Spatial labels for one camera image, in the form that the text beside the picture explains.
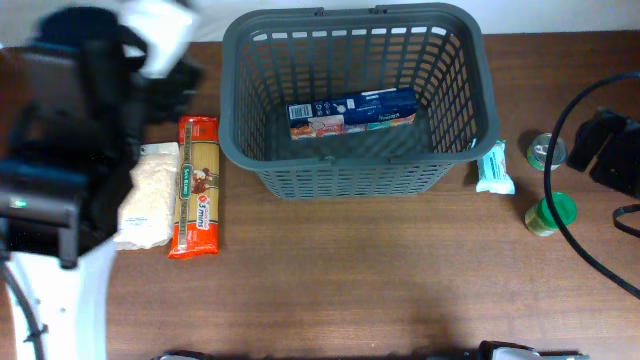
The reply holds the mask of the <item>grey plastic mesh basket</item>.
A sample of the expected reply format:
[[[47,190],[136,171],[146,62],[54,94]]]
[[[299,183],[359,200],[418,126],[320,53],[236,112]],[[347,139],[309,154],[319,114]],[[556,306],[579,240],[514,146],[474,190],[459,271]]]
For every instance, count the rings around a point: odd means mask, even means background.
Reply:
[[[482,158],[500,122],[481,29],[446,3],[256,10],[223,37],[220,143],[285,199],[416,194]],[[295,140],[314,100],[411,89],[409,125]]]

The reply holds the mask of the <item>blue cardboard food box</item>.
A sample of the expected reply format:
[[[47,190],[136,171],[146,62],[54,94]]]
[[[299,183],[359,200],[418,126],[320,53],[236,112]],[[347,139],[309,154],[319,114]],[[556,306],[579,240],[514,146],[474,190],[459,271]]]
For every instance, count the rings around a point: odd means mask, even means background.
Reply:
[[[292,140],[323,138],[410,125],[418,110],[410,88],[360,92],[286,106]]]

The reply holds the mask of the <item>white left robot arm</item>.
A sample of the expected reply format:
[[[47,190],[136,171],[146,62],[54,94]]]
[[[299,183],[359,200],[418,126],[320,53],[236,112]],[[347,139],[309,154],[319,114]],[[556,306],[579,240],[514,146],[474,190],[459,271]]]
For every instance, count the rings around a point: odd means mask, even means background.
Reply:
[[[201,67],[186,55],[159,74],[147,58],[92,41],[23,55],[29,99],[1,159],[1,268],[22,359],[103,359],[113,240],[145,128],[175,121]]]

